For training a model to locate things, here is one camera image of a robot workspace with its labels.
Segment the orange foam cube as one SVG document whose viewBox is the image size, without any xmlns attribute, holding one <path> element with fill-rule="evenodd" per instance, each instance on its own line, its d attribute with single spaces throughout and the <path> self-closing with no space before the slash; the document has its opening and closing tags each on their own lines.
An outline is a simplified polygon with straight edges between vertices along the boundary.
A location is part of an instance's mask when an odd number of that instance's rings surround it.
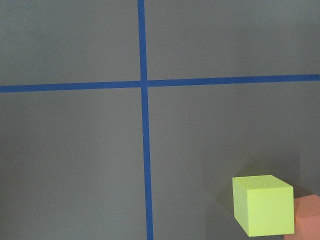
<svg viewBox="0 0 320 240">
<path fill-rule="evenodd" d="M 285 240 L 320 239 L 320 197 L 307 195 L 294 199 L 294 234 L 284 234 Z"/>
</svg>

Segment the yellow foam cube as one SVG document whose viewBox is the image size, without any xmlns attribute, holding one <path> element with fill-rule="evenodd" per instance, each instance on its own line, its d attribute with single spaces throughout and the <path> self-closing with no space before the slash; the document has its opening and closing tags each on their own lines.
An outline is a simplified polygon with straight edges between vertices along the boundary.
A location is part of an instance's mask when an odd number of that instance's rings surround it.
<svg viewBox="0 0 320 240">
<path fill-rule="evenodd" d="M 273 175 L 232 178 L 234 218 L 249 237 L 293 234 L 294 189 Z"/>
</svg>

